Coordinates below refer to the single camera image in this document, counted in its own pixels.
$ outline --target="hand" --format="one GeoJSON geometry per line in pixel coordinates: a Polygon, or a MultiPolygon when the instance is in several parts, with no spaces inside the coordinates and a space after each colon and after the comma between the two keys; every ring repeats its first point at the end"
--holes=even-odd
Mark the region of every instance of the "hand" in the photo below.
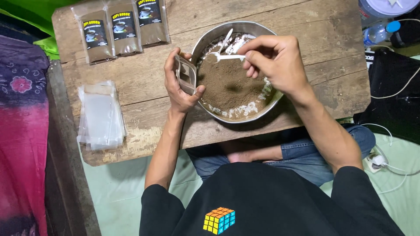
{"type": "Polygon", "coordinates": [[[261,71],[274,88],[291,98],[310,89],[294,36],[262,35],[244,44],[238,54],[246,55],[243,67],[248,77],[256,78],[261,71]]]}
{"type": "Polygon", "coordinates": [[[192,96],[182,91],[175,75],[175,55],[180,55],[186,60],[190,59],[192,55],[190,53],[183,53],[179,47],[176,47],[169,54],[163,67],[165,70],[165,87],[171,100],[171,110],[176,113],[185,114],[197,104],[206,88],[204,85],[198,86],[195,94],[192,96]]]}

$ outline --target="person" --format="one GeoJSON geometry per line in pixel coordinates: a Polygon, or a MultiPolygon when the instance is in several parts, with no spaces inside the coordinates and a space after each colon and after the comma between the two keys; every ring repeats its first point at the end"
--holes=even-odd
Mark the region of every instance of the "person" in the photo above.
{"type": "Polygon", "coordinates": [[[165,63],[171,107],[146,174],[141,236],[403,235],[363,171],[374,135],[330,116],[307,80],[293,36],[260,36],[238,54],[246,55],[248,77],[264,73],[290,99],[304,127],[279,134],[281,144],[254,150],[226,142],[188,149],[203,183],[184,208],[168,188],[183,119],[205,87],[192,96],[180,89],[176,54],[192,56],[175,48],[165,63]],[[318,186],[332,179],[329,197],[318,186]]]}

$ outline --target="rubik's cube print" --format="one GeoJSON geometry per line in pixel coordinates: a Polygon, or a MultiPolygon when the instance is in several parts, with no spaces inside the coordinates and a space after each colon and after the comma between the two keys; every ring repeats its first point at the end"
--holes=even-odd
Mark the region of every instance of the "rubik's cube print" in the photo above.
{"type": "Polygon", "coordinates": [[[221,234],[234,223],[235,211],[219,207],[206,214],[203,229],[214,234],[221,234]]]}

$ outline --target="blue jeans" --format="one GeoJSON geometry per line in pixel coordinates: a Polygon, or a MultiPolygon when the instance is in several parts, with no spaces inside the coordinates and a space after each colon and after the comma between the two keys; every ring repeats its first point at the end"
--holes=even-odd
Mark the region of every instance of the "blue jeans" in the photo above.
{"type": "MultiPolygon", "coordinates": [[[[362,151],[362,158],[367,157],[376,142],[372,131],[354,124],[343,124],[342,126],[358,143],[362,151]]],[[[277,138],[282,142],[283,160],[267,162],[262,165],[294,170],[317,186],[334,179],[331,166],[325,162],[318,152],[304,126],[280,131],[277,138]]],[[[221,165],[229,163],[226,154],[218,144],[187,148],[186,152],[203,181],[210,177],[221,165]]]]}

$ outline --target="forearm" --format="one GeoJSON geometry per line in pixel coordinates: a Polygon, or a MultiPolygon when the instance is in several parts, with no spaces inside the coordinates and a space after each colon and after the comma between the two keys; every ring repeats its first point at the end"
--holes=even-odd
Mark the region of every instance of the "forearm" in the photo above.
{"type": "Polygon", "coordinates": [[[363,169],[361,151],[353,137],[337,122],[316,98],[308,85],[299,96],[288,96],[311,139],[334,174],[342,166],[363,169]]]}
{"type": "Polygon", "coordinates": [[[184,113],[176,113],[171,109],[168,111],[162,136],[146,173],[145,189],[153,184],[169,188],[178,158],[179,138],[184,118],[184,113]]]}

